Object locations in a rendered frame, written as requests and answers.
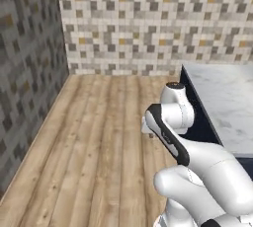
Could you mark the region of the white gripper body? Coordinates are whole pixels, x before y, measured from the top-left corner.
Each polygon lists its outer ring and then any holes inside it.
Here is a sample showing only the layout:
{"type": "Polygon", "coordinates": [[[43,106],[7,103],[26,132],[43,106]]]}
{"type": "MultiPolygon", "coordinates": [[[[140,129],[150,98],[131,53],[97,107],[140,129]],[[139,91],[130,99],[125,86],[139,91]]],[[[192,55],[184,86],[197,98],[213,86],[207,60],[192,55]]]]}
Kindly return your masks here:
{"type": "Polygon", "coordinates": [[[153,134],[154,133],[154,119],[152,117],[142,117],[142,122],[141,122],[141,132],[143,134],[153,134]]]}

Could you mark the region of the dark blue kitchen island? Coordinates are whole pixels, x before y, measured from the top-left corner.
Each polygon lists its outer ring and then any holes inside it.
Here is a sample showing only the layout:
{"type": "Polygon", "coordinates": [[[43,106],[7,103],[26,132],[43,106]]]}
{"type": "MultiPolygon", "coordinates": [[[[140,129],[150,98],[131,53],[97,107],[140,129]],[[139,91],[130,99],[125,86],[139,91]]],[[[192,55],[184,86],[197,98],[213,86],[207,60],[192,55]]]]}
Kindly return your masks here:
{"type": "Polygon", "coordinates": [[[253,64],[184,64],[180,82],[195,110],[185,137],[224,146],[253,179],[253,64]]]}

